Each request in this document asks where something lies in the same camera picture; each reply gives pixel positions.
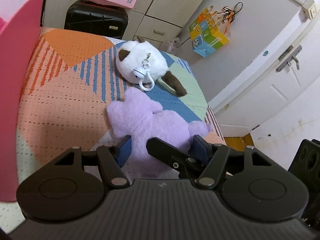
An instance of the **bedsheet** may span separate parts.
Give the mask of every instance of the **bedsheet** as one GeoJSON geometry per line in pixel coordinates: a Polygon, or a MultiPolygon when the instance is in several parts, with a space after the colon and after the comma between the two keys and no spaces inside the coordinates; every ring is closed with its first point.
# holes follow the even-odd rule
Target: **bedsheet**
{"type": "MultiPolygon", "coordinates": [[[[118,142],[112,136],[106,105],[123,100],[131,86],[116,68],[125,41],[69,30],[42,28],[21,90],[16,156],[19,183],[71,146],[93,150],[118,142]]],[[[224,143],[223,136],[188,63],[162,52],[171,72],[188,94],[177,98],[162,80],[146,92],[164,109],[187,122],[203,120],[213,131],[205,138],[224,143]]],[[[0,203],[0,227],[10,232],[24,218],[17,203],[0,203]]]]}

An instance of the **wall socket box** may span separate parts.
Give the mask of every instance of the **wall socket box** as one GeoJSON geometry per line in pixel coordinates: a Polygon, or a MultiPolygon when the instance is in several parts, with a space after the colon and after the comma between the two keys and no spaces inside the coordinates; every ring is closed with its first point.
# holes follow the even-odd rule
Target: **wall socket box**
{"type": "Polygon", "coordinates": [[[317,6],[314,0],[306,0],[302,8],[308,19],[312,20],[314,17],[316,17],[317,6]]]}

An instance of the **black ribbed surface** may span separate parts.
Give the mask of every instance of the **black ribbed surface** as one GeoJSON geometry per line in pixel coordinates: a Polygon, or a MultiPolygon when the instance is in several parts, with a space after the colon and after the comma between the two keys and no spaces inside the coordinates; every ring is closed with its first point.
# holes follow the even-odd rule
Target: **black ribbed surface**
{"type": "Polygon", "coordinates": [[[189,180],[135,180],[127,189],[111,191],[84,218],[57,225],[27,220],[10,234],[13,240],[307,240],[314,236],[298,220],[247,221],[226,209],[213,191],[199,190],[189,180]]]}

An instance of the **purple plush toy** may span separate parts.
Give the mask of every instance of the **purple plush toy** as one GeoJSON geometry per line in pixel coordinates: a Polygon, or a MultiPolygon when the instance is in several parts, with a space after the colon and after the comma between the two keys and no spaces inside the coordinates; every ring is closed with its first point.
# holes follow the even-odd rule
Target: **purple plush toy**
{"type": "Polygon", "coordinates": [[[107,106],[107,113],[117,138],[132,137],[130,163],[138,169],[136,177],[159,177],[171,168],[148,154],[147,141],[158,137],[186,152],[194,135],[207,136],[210,124],[202,121],[187,123],[174,111],[162,110],[159,102],[151,100],[137,88],[128,88],[125,101],[114,101],[107,106]]]}

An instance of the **drawer handle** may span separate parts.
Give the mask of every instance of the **drawer handle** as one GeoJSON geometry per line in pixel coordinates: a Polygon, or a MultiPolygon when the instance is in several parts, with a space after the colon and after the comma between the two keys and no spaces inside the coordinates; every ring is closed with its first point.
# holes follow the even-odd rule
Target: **drawer handle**
{"type": "Polygon", "coordinates": [[[161,36],[164,36],[164,35],[165,35],[165,33],[158,32],[158,31],[156,31],[155,29],[153,30],[153,33],[154,33],[154,34],[161,35],[161,36]]]}

